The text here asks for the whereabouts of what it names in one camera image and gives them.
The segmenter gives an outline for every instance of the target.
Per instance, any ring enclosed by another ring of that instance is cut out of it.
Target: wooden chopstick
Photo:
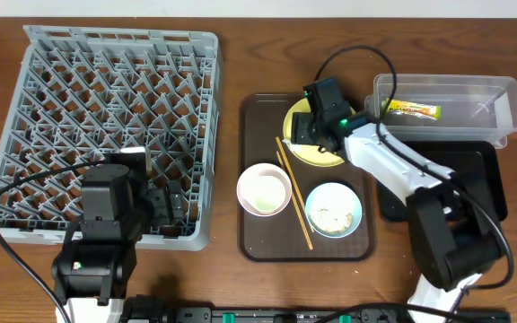
[[[276,157],[278,158],[278,162],[280,162],[280,167],[284,170],[285,166],[283,164],[283,160],[280,158],[280,154],[276,152]],[[306,239],[306,243],[309,245],[309,249],[312,250],[312,242],[311,237],[309,236],[308,230],[306,230],[306,225],[304,225],[304,220],[302,219],[301,209],[298,207],[298,203],[296,203],[296,197],[294,197],[294,192],[291,193],[291,197],[293,198],[294,209],[296,210],[296,214],[298,215],[298,220],[301,222],[302,232],[304,233],[304,238]]]
[[[302,211],[304,212],[304,216],[306,215],[306,207],[304,206],[304,200],[302,199],[301,190],[298,188],[298,184],[296,184],[296,179],[294,179],[293,169],[291,169],[291,164],[288,162],[288,159],[286,158],[285,148],[283,147],[283,143],[280,141],[280,138],[276,137],[276,143],[278,144],[278,149],[280,149],[280,153],[283,155],[283,159],[285,160],[286,169],[288,171],[288,174],[291,176],[291,180],[293,181],[294,191],[296,192],[296,196],[298,197],[298,200],[301,202]],[[314,228],[312,228],[311,223],[309,223],[311,226],[311,232],[314,232]]]

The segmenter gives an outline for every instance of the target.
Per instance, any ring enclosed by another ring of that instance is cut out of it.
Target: clear plastic bin
[[[392,91],[392,75],[374,79],[366,109],[378,116]],[[488,141],[504,147],[517,132],[517,82],[506,76],[398,74],[397,100],[442,106],[438,120],[388,114],[383,122],[399,140]]]

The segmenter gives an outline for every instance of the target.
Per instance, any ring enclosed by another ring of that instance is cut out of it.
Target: wooden tabletop
[[[419,272],[410,256],[407,226],[377,217],[374,255],[356,264],[255,264],[237,247],[239,106],[256,92],[298,92],[334,50],[380,47],[399,73],[508,75],[517,80],[517,20],[377,19],[0,19],[0,134],[29,42],[23,24],[211,31],[225,61],[223,115],[216,156],[211,241],[199,252],[137,251],[127,295],[210,301],[218,307],[332,307],[363,301],[406,301]],[[327,67],[358,100],[372,93],[387,67],[368,53],[349,53]],[[506,287],[473,292],[466,306],[508,309],[517,322],[517,134],[498,151],[509,216],[503,222],[516,260]],[[49,283],[59,247],[14,245]],[[501,260],[483,277],[504,275]],[[0,322],[51,322],[48,296],[0,248]]]

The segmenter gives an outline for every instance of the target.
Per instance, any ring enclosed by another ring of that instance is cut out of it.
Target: yellow plate
[[[296,102],[293,107],[286,112],[285,122],[283,123],[283,135],[285,136],[285,140],[289,142],[293,131],[294,112],[311,112],[311,106],[306,98]],[[334,153],[319,153],[318,146],[295,144],[290,151],[296,158],[312,166],[331,167],[345,162]]]

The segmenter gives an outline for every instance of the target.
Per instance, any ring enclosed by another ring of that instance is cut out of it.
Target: yellow candy wrapper
[[[439,120],[441,110],[442,106],[406,102],[402,100],[392,100],[392,102],[388,106],[388,111],[386,111],[386,113],[404,114],[419,118],[430,118],[432,120]]]

